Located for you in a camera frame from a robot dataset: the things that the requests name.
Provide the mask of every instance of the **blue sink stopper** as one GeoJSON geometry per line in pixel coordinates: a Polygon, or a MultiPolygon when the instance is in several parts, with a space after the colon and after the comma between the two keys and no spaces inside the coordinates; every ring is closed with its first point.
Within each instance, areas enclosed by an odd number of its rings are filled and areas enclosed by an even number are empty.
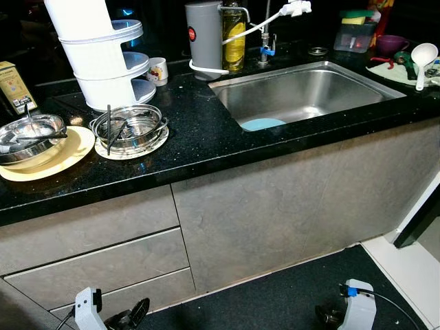
{"type": "Polygon", "coordinates": [[[245,131],[260,131],[261,129],[268,129],[270,127],[280,126],[284,125],[285,122],[279,119],[273,119],[273,118],[260,118],[260,119],[253,119],[248,122],[244,122],[241,124],[241,128],[245,131]]]}

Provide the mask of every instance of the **water filter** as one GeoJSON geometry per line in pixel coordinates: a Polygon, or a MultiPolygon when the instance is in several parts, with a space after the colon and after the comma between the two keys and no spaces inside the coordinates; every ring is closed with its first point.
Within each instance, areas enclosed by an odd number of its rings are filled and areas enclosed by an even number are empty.
{"type": "Polygon", "coordinates": [[[185,5],[192,56],[190,67],[200,80],[214,80],[228,73],[221,69],[221,3],[196,1],[185,5]]]}

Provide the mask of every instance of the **yellow sponge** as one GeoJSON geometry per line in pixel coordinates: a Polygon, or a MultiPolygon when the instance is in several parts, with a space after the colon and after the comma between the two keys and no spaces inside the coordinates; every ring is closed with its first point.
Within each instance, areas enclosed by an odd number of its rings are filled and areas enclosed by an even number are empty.
{"type": "Polygon", "coordinates": [[[354,19],[342,19],[342,24],[357,24],[362,25],[365,22],[365,17],[355,17],[354,19]]]}

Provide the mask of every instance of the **black floor mat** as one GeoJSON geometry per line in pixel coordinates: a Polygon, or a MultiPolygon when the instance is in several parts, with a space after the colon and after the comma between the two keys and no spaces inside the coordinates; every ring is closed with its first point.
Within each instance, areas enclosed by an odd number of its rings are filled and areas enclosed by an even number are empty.
{"type": "MultiPolygon", "coordinates": [[[[355,278],[370,283],[426,329],[404,298],[357,245],[318,260],[284,269],[209,296],[148,315],[139,330],[319,330],[316,305],[345,313],[338,283],[355,278]]],[[[414,329],[388,302],[376,298],[373,329],[414,329]]]]}

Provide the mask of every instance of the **sink basin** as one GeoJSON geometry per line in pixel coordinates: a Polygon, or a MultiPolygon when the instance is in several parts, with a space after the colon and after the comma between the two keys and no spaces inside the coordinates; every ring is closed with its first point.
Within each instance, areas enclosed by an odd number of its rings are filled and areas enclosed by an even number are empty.
{"type": "Polygon", "coordinates": [[[406,96],[327,61],[212,82],[209,86],[245,131],[406,96]]]}

